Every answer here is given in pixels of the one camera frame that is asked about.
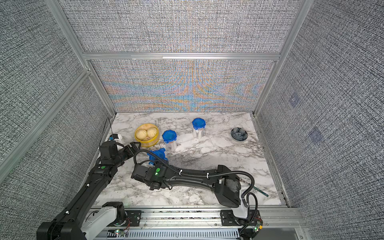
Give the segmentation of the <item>blue lid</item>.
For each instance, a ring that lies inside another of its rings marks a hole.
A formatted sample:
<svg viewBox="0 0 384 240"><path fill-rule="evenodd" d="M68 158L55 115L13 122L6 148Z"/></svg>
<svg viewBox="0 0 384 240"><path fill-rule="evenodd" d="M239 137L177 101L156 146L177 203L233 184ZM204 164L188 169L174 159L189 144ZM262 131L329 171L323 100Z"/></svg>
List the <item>blue lid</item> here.
<svg viewBox="0 0 384 240"><path fill-rule="evenodd" d="M204 129L206 127L206 121L202 118L195 118L192 121L192 124L195 130Z"/></svg>
<svg viewBox="0 0 384 240"><path fill-rule="evenodd" d="M156 155L157 157L159 157L159 158L161 158L161 159L163 159L165 161L168 161L168 159L166 157L166 149L165 148L154 150L154 151L152 151L152 153L154 155ZM149 156L149 160L150 160L149 161L149 165L153 166L155 164L156 158L153 155L151 155L151 154L148 154L148 156Z"/></svg>
<svg viewBox="0 0 384 240"><path fill-rule="evenodd" d="M177 133L173 130L166 130L162 134L163 141L168 144L177 140Z"/></svg>

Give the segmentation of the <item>blue lid back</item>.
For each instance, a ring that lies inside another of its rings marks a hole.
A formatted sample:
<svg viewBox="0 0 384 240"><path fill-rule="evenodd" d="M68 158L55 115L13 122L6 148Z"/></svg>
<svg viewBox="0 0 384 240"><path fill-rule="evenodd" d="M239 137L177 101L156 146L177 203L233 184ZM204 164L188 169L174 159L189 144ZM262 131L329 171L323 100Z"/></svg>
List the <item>blue lid back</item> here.
<svg viewBox="0 0 384 240"><path fill-rule="evenodd" d="M192 124L195 130L204 129L206 127L206 121L202 118L195 118L192 121Z"/></svg>

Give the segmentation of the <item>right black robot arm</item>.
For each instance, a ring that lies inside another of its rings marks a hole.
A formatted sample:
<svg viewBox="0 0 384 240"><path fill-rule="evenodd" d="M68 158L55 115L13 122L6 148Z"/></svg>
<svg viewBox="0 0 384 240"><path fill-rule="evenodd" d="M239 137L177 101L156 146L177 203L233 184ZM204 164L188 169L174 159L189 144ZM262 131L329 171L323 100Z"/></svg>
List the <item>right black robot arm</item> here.
<svg viewBox="0 0 384 240"><path fill-rule="evenodd" d="M137 162L137 156L146 153L155 158L153 167ZM134 170L131 178L146 184L151 191L172 190L173 187L206 189L213 192L222 206L231 208L238 224L250 225L252 221L262 225L258 199L252 189L254 177L244 171L231 171L224 165L213 170L189 170L170 165L168 161L148 150L132 151Z"/></svg>

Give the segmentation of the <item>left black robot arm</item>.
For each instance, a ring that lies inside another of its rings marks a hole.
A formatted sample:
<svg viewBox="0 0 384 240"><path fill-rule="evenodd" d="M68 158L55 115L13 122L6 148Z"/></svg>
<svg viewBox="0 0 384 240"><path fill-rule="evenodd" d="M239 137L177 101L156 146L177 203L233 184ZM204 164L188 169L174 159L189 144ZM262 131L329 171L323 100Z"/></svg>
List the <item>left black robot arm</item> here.
<svg viewBox="0 0 384 240"><path fill-rule="evenodd" d="M92 205L118 171L118 167L141 149L141 143L125 146L114 140L100 145L101 156L89 172L83 187L52 221L42 223L37 240L91 240L105 227L85 227L83 222Z"/></svg>

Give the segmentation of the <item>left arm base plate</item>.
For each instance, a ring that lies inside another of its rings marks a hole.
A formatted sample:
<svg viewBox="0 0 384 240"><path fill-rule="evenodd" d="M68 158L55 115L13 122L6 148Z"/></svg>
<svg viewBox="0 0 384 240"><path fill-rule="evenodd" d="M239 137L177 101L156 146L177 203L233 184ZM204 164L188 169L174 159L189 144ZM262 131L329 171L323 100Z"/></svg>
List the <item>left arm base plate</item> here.
<svg viewBox="0 0 384 240"><path fill-rule="evenodd" d="M125 210L125 218L121 223L117 224L117 227L138 227L142 218L141 210Z"/></svg>

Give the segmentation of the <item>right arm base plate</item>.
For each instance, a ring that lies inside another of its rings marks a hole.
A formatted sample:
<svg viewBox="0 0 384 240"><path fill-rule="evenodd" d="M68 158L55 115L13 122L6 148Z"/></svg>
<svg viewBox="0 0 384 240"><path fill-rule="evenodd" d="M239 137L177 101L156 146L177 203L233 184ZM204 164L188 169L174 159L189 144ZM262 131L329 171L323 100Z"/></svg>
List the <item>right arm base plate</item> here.
<svg viewBox="0 0 384 240"><path fill-rule="evenodd" d="M230 226L262 226L263 220L260 216L259 210L249 210L248 216L245 219L237 218L234 216L232 210L221 210L221 223L224 227Z"/></svg>

